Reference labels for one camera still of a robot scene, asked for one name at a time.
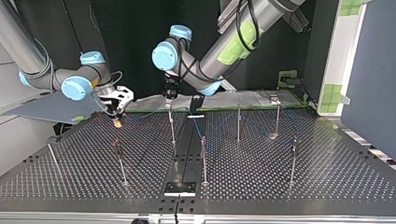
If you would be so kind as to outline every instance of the white panel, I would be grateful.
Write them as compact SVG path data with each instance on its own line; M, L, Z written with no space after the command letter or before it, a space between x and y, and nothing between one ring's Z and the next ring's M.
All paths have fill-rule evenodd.
M0 124L0 175L37 152L54 135L54 122L10 117Z
M355 59L365 9L366 5L363 5L359 15L337 17L332 34L329 58L320 90L319 107L326 84L342 85L341 93L344 95L347 93L347 85ZM341 116L342 110L343 105L339 105L336 113L321 113L320 108L318 109L318 113L321 116Z
M0 44L0 64L1 63L12 63L14 60L9 56L3 46Z
M15 63L0 65L0 108L42 92L23 86L18 72L19 68Z

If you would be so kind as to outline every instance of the green tape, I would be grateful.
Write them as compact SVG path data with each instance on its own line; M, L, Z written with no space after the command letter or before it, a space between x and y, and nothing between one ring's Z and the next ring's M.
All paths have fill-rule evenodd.
M336 113L338 105L341 103L342 85L326 84L320 103L321 113Z
M253 42L256 40L256 30L253 22L245 20L241 25L241 33L247 45L253 49ZM238 59L246 59L250 52L245 49L238 34L235 34L231 41L218 57L218 61L226 65L233 65Z
M343 0L340 8L340 16L359 15L363 0Z
M82 121L84 119L86 119L84 116L76 116L76 117L72 118L72 121Z

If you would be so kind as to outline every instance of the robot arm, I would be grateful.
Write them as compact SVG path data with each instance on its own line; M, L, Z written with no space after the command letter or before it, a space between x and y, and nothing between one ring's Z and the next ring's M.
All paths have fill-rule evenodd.
M91 51L81 55L81 67L68 70L54 67L44 46L34 40L21 24L8 0L0 0L0 43L20 68L20 80L32 88L62 91L71 100L81 101L96 94L106 105L107 114L120 126L125 107L134 94L125 87L114 87L103 55Z
M172 79L184 79L201 94L213 95L219 88L220 77L257 47L257 37L304 0L247 0L241 9L242 2L239 1L236 20L200 62L188 53L192 31L186 26L174 25L169 37L152 52L154 65Z

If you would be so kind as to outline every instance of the end effector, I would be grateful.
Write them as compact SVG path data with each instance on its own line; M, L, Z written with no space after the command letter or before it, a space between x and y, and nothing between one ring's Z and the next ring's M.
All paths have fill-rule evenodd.
M116 72L120 77L114 81L103 55L98 51L82 54L80 61L81 67L78 70L49 70L40 77L31 77L21 70L20 80L25 86L62 91L64 96L73 101L82 101L91 96L113 119L115 126L120 127L125 107L134 99L134 93L128 88L115 86L122 78L122 72Z

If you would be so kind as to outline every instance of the dark background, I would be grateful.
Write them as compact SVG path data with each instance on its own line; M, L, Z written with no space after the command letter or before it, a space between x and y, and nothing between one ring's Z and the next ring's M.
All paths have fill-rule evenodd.
M77 69L81 52L100 50L105 53L112 71L124 72L120 84L134 91L136 98L159 94L163 90L163 72L152 64L151 52L168 36L171 25L184 24L193 30L191 53L197 59L203 58L219 37L217 0L15 2L23 21L46 46L56 65ZM326 2L336 5L338 1L306 0L301 6L312 24L312 32L315 29L316 33L323 32L323 26L316 26L316 23L326 21L323 19L326 13L318 12L316 8ZM322 10L329 14L325 28L331 36L336 7L322 7ZM323 46L321 52L312 52L309 56L308 49L317 49L317 46L310 47L310 36L311 32L295 33L285 21L279 20L262 36L260 47L240 63L230 82L238 90L272 90L276 88L279 71L295 69L300 77L304 76L307 58L324 70L326 60L318 63L315 59L318 54L327 58L330 36L328 40L317 39L317 44ZM317 80L307 86L308 90L316 86L320 88L322 76L320 69L311 72L311 77ZM180 93L195 94L195 90L184 83Z

